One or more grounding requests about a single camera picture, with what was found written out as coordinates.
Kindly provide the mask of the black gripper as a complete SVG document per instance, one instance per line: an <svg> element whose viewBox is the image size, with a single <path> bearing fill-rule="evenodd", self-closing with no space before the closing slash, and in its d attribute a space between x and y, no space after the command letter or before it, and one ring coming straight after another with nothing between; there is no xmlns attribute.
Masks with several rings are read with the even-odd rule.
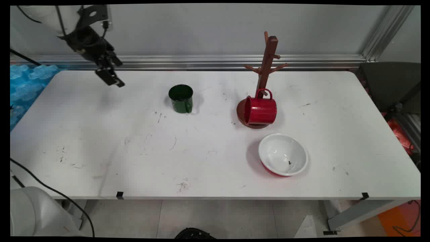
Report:
<svg viewBox="0 0 430 242"><path fill-rule="evenodd" d="M98 35L91 26L75 30L63 37L63 39L74 52L77 52L87 61L99 65L103 57L103 67L95 70L95 73L104 83L108 86L125 86L125 83L118 78L114 70L110 68L122 66L122 61L115 54L114 47L103 37Z"/></svg>

